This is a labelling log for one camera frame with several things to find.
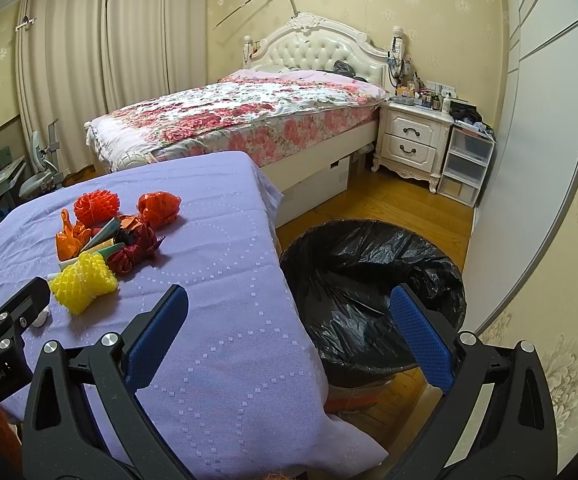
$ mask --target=silver screw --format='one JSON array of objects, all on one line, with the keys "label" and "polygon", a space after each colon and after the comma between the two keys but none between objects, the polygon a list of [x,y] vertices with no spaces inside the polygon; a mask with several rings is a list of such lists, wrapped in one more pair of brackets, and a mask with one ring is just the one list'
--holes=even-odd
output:
[{"label": "silver screw", "polygon": [[108,334],[102,336],[100,341],[104,346],[114,346],[118,342],[118,334],[109,332]]},{"label": "silver screw", "polygon": [[45,346],[43,346],[43,350],[47,354],[50,354],[51,352],[55,352],[57,348],[58,348],[58,343],[56,341],[48,341],[45,343]]},{"label": "silver screw", "polygon": [[465,345],[475,345],[477,340],[478,339],[476,339],[476,336],[474,336],[471,332],[462,332],[460,334],[460,341],[462,341]]},{"label": "silver screw", "polygon": [[522,341],[520,343],[520,348],[525,352],[527,352],[528,354],[530,354],[535,350],[535,346],[533,346],[533,343],[531,341]]}]

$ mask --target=headboard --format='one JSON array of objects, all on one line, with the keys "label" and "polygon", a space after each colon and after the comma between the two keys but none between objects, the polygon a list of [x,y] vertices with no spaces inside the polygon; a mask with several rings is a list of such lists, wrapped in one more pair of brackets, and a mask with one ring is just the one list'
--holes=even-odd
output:
[{"label": "headboard", "polygon": [[[245,36],[245,47],[251,45]],[[333,70],[341,60],[369,83],[383,85],[387,52],[369,43],[364,32],[310,12],[301,12],[260,41],[245,68],[278,65],[302,70]]]}]

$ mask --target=lavender tablecloth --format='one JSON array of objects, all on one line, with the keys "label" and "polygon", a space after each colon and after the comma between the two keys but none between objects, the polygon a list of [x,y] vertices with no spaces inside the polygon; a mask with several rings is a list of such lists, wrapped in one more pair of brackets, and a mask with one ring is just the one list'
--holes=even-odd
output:
[{"label": "lavender tablecloth", "polygon": [[[60,210],[72,212],[95,189],[118,193],[124,214],[136,211],[141,194],[169,191],[182,198],[181,218],[159,231],[166,238],[154,265],[121,280],[81,316],[52,298],[48,322],[24,334],[31,367],[47,340],[69,348],[122,332],[178,283],[189,294],[189,317],[137,396],[199,480],[305,467],[348,477],[386,457],[368,435],[323,411],[327,380],[274,251],[270,226],[281,195],[244,153],[122,171],[20,206],[0,225],[0,306],[34,276],[58,271]],[[24,416],[27,393],[2,404],[12,418]],[[110,449],[126,460],[95,389],[88,395]]]}]

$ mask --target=beige curtain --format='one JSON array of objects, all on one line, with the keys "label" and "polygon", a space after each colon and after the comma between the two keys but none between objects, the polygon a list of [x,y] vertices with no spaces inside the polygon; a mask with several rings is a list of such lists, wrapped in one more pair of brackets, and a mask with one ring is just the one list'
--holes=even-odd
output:
[{"label": "beige curtain", "polygon": [[107,0],[101,22],[110,110],[168,94],[163,0]]},{"label": "beige curtain", "polygon": [[58,118],[60,169],[75,173],[92,163],[83,123],[107,112],[100,57],[102,0],[22,0],[35,22],[18,32],[16,72],[20,115],[28,143]]},{"label": "beige curtain", "polygon": [[207,84],[207,0],[165,0],[169,92]]}]

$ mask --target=floral mattress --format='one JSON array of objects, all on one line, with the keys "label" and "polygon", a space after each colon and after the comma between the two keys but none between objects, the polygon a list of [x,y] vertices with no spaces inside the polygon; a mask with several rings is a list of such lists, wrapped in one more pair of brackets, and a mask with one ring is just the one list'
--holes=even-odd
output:
[{"label": "floral mattress", "polygon": [[241,151],[262,167],[369,120],[385,99],[376,85],[331,73],[239,70],[99,117],[87,144],[111,171],[129,152],[171,160]]}]

